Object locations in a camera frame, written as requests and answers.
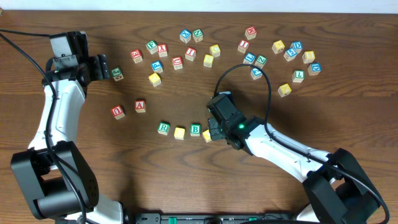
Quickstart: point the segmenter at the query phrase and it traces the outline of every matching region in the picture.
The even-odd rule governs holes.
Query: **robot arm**
[[[80,191],[87,219],[95,223],[124,223],[122,205],[98,192],[93,171],[75,146],[81,107],[92,81],[109,78],[105,55],[88,56],[84,32],[51,35],[55,70],[46,76],[57,92],[51,120],[50,145],[65,172]],[[37,219],[78,220],[78,200],[62,177],[44,180],[43,175],[57,169],[50,159],[45,143],[45,126],[53,101],[50,86],[43,80],[45,104],[35,138],[28,151],[14,154],[11,167],[28,206]]]
[[[213,118],[208,120],[211,139],[225,139],[234,149],[242,149],[252,156],[273,162],[298,179],[310,200],[295,220],[322,223],[365,223],[380,207],[376,199],[358,183],[345,178],[345,183],[336,190],[331,187],[335,179],[343,177],[331,169],[289,150],[292,147],[311,154],[332,166],[347,170],[360,177],[373,192],[377,192],[362,167],[348,151],[338,149],[334,154],[305,146],[276,131],[264,120],[246,119],[236,109],[230,92],[220,93],[206,105]],[[266,133],[264,125],[272,133]]]

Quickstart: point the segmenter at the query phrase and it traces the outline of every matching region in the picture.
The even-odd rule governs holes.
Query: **alphabet block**
[[[297,56],[297,52],[295,50],[293,50],[293,49],[287,49],[285,54],[284,54],[284,58],[288,62],[293,60],[296,56]]]
[[[272,50],[274,51],[275,54],[281,53],[282,51],[284,51],[284,49],[285,45],[281,40],[274,42],[274,44],[272,45]]]
[[[200,29],[193,31],[193,39],[195,42],[199,42],[203,40],[203,32]]]
[[[312,63],[315,60],[315,54],[313,51],[304,52],[303,54],[303,62],[304,63]]]
[[[120,71],[119,67],[112,70],[112,77],[115,81],[120,81],[124,78],[122,71]]]
[[[163,72],[163,66],[160,61],[153,62],[151,66],[152,66],[152,69],[154,72],[156,72],[156,73]]]
[[[254,63],[255,66],[259,67],[259,68],[263,68],[263,66],[266,64],[267,62],[267,58],[262,56],[262,55],[258,55],[257,56],[257,60]]]
[[[180,33],[180,40],[184,43],[188,43],[191,40],[191,36],[191,32],[189,32],[187,29],[184,29]]]
[[[303,50],[303,45],[301,44],[301,41],[295,41],[292,43],[290,48],[296,51],[296,53],[300,53],[301,50]]]
[[[212,56],[214,56],[214,57],[218,57],[218,56],[221,55],[221,49],[220,49],[220,47],[218,46],[218,44],[213,45],[213,46],[210,47],[210,54],[211,54]]]
[[[293,73],[293,82],[302,82],[304,80],[304,71],[296,70]]]
[[[191,136],[200,136],[200,124],[191,124]]]
[[[254,80],[262,77],[262,73],[256,68],[251,70],[250,75]]]
[[[253,64],[254,59],[256,59],[256,56],[252,53],[246,54],[246,56],[243,59],[243,63],[248,63],[248,64]]]
[[[134,63],[142,62],[142,55],[139,50],[134,50],[131,52],[131,57]]]
[[[181,57],[175,57],[172,59],[172,61],[173,61],[174,70],[182,68],[182,58]]]
[[[183,128],[175,128],[174,138],[178,140],[184,140],[185,129]]]
[[[120,106],[116,106],[116,107],[112,108],[111,111],[112,111],[113,116],[116,119],[120,119],[120,118],[125,116],[124,113],[123,113],[123,110],[122,110],[122,108]]]
[[[153,41],[153,40],[149,41],[149,42],[146,44],[146,46],[147,46],[147,49],[148,49],[148,51],[149,51],[150,54],[154,54],[154,53],[157,52],[157,44],[156,44],[155,41]]]
[[[289,84],[281,85],[278,89],[278,93],[280,97],[285,97],[289,95],[292,92],[292,89],[290,88]]]
[[[165,44],[159,44],[159,46],[157,46],[157,51],[160,57],[167,57],[167,46]]]
[[[248,40],[254,39],[257,35],[257,30],[254,27],[249,27],[246,29],[244,35]]]
[[[309,75],[318,75],[322,71],[321,64],[319,63],[312,63],[308,67],[308,74]]]
[[[202,132],[202,136],[205,139],[206,143],[211,142],[211,136],[210,136],[209,129],[207,129],[206,131]]]
[[[160,77],[156,72],[149,76],[149,81],[152,83],[154,87],[162,83],[162,80],[160,79]]]
[[[211,68],[213,66],[214,56],[205,55],[205,59],[203,60],[203,65]]]
[[[144,100],[136,101],[136,111],[137,113],[144,113],[146,111],[146,105]]]
[[[242,53],[246,53],[246,50],[249,48],[250,43],[245,41],[245,40],[241,40],[241,42],[238,45],[238,51],[242,52]]]
[[[157,132],[159,134],[168,135],[169,131],[170,131],[170,125],[160,122],[159,127],[157,128]]]
[[[187,60],[192,61],[192,62],[193,62],[193,60],[195,59],[196,56],[197,56],[197,51],[195,49],[190,48],[190,47],[185,52],[185,58]]]

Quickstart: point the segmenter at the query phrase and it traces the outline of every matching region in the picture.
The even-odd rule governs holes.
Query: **black cable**
[[[50,145],[50,129],[51,129],[51,120],[53,116],[53,112],[55,109],[55,104],[57,102],[57,93],[55,91],[54,86],[52,85],[51,81],[49,78],[45,75],[44,71],[40,66],[29,56],[27,55],[21,48],[19,48],[16,44],[14,44],[11,40],[9,40],[7,37],[5,37],[2,33],[0,33],[0,37],[3,38],[8,44],[10,44],[12,47],[14,47],[18,52],[20,52],[23,56],[25,56],[30,62],[33,63],[33,65],[39,70],[39,72],[43,75],[45,81],[49,84],[51,91],[52,91],[52,102],[51,102],[51,107],[49,111],[49,116],[47,118],[47,123],[45,125],[45,131],[44,131],[44,136],[45,136],[45,144],[47,146],[47,151],[50,154],[51,160],[54,161],[54,164],[58,167],[58,170],[62,174],[62,176],[65,178],[67,181],[68,185],[72,188],[73,193],[75,194],[77,200],[79,201],[80,204],[80,210],[81,210],[81,217],[82,217],[82,222],[81,223],[86,223],[86,208],[85,204],[83,201],[83,198],[81,197],[80,191],[76,188],[75,184],[72,182],[70,179],[69,175],[65,172],[65,169],[61,166],[61,164],[58,161],[58,156],[55,155],[53,150],[51,150],[51,145]]]
[[[11,34],[20,34],[20,35],[30,35],[30,36],[35,36],[35,37],[50,37],[50,34],[32,34],[32,33],[26,33],[26,32],[20,32],[20,31],[15,31],[15,30],[7,30],[7,29],[1,29],[1,32],[8,32]]]
[[[307,153],[305,153],[305,152],[302,152],[302,151],[300,151],[300,150],[298,150],[298,149],[295,149],[295,148],[293,148],[293,147],[291,147],[291,146],[289,146],[289,145],[283,143],[282,141],[278,140],[278,139],[274,136],[274,134],[271,133],[271,132],[268,130],[267,121],[268,121],[269,110],[270,110],[270,108],[271,108],[271,92],[272,92],[272,91],[271,91],[271,83],[270,83],[270,81],[269,81],[269,79],[268,79],[268,76],[267,76],[267,74],[266,74],[264,71],[262,71],[261,68],[255,66],[255,65],[250,65],[250,64],[240,64],[240,65],[235,65],[235,66],[233,66],[232,68],[228,69],[226,72],[224,72],[224,74],[223,74],[223,75],[220,77],[220,79],[218,80],[218,82],[217,82],[217,84],[216,84],[216,88],[215,88],[215,90],[214,90],[214,97],[216,97],[217,94],[218,94],[218,93],[217,93],[217,91],[218,91],[218,86],[220,85],[221,80],[222,80],[230,71],[234,70],[235,68],[242,67],[242,66],[250,66],[250,67],[252,67],[252,68],[258,69],[258,70],[263,74],[264,78],[265,78],[266,81],[267,81],[267,85],[268,85],[268,102],[267,102],[267,109],[266,109],[266,117],[265,117],[265,119],[264,119],[264,129],[266,130],[266,133],[269,135],[269,137],[270,137],[272,140],[274,140],[275,142],[277,142],[278,144],[280,144],[281,146],[286,147],[287,149],[289,149],[289,150],[291,150],[291,151],[293,151],[293,152],[295,152],[295,153],[297,153],[297,154],[300,154],[301,156],[304,156],[304,157],[306,157],[306,158],[309,159],[309,160],[313,160],[313,161],[315,161],[315,162],[317,162],[317,163],[320,163],[320,164],[322,164],[323,166],[325,166],[327,169],[331,169],[331,170],[333,170],[333,171],[335,171],[335,172],[337,172],[337,173],[339,173],[339,174],[345,176],[346,178],[352,179],[353,181],[355,181],[355,182],[359,183],[360,185],[362,185],[364,188],[366,188],[366,190],[368,190],[368,192],[374,197],[374,199],[378,202],[378,204],[381,205],[381,207],[384,209],[384,213],[386,214],[386,216],[385,216],[384,220],[383,220],[382,222],[380,222],[379,224],[388,223],[388,221],[390,220],[390,212],[389,212],[389,210],[388,210],[388,207],[387,207],[386,203],[383,201],[383,199],[381,198],[379,192],[378,192],[376,189],[375,189],[376,192],[373,191],[367,184],[365,184],[365,181],[361,180],[361,178],[359,178],[359,177],[356,177],[355,174],[351,174],[350,172],[347,172],[347,171],[344,171],[344,170],[342,170],[342,169],[340,169],[340,168],[337,168],[337,167],[335,167],[335,166],[333,166],[333,165],[331,165],[331,164],[329,164],[329,163],[327,163],[327,162],[325,162],[325,161],[323,161],[323,160],[321,160],[321,159],[319,159],[319,158],[317,158],[317,157],[315,157],[315,156],[312,156],[312,155],[309,154],[309,153],[307,154]]]

